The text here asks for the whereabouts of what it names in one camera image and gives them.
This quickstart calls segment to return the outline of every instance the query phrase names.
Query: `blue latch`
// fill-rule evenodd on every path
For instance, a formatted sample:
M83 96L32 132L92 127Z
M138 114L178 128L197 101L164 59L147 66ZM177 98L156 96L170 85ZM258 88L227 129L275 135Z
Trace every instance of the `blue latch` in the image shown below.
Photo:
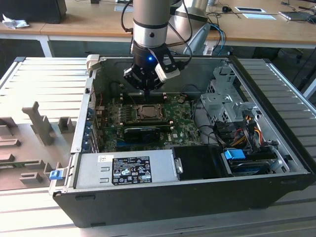
M242 150L231 149L224 152L226 159L246 159Z
M63 179L63 171L62 170L53 170L49 174L50 180L61 180Z

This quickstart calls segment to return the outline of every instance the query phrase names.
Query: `metal worktable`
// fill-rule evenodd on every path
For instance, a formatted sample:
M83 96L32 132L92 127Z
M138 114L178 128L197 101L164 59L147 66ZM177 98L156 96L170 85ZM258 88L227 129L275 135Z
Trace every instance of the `metal worktable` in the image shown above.
M314 107L273 64L266 63L264 60L253 59L241 60L241 63L295 135L301 140L310 155L316 158L316 111ZM27 64L32 64L33 69L32 67L26 67ZM8 73L4 75L2 81L0 81L1 96L3 96L4 91L8 92L10 90L7 86L14 75L23 73L28 74L33 80L47 75L54 75L60 81L63 77L65 78L65 75L88 77L84 70L84 59L72 59L72 62L70 62L69 59L65 58L41 60L27 58L24 62L15 62ZM78 85L77 94L82 93L80 91L82 88ZM289 235L314 237L316 233L315 185L303 191L289 193L274 203L273 206L263 210L88 229L75 227L70 218L48 194L47 189L0 192L0 236L142 237L185 235L278 237Z

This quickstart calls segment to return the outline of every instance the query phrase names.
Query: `computer case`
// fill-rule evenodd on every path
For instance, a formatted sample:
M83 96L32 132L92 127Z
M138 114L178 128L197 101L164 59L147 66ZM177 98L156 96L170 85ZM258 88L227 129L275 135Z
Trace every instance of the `computer case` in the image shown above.
M66 15L65 0L0 0L2 14L15 20L59 24Z

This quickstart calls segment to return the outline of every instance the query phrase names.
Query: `desk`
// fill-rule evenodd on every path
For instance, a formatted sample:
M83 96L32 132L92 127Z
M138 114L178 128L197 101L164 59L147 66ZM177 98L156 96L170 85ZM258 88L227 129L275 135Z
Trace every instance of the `desk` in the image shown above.
M234 12L234 6L260 7L267 13L291 11L291 8L280 4L280 0L221 0L227 3ZM66 0L67 16L61 24L30 23L31 27L11 30L0 25L0 38L39 40L46 57L52 57L50 40L75 41L115 41L130 42L130 34L120 26L121 12L114 12L115 3ZM312 3L292 0L293 6L311 7ZM221 11L222 6L208 8ZM314 48L316 46L316 26L307 22L287 22L280 15L276 20L246 19L242 14L238 19L234 14L222 14L219 18L221 28L226 32L226 45ZM132 13L125 14L125 24L132 26ZM212 31L207 37L208 44L214 44L219 38L218 32Z

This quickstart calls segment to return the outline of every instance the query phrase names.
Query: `power supply label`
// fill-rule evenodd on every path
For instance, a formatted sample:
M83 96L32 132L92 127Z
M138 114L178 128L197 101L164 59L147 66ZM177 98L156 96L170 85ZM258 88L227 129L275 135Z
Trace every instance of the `power supply label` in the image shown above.
M112 184L143 184L152 182L149 157L114 158Z

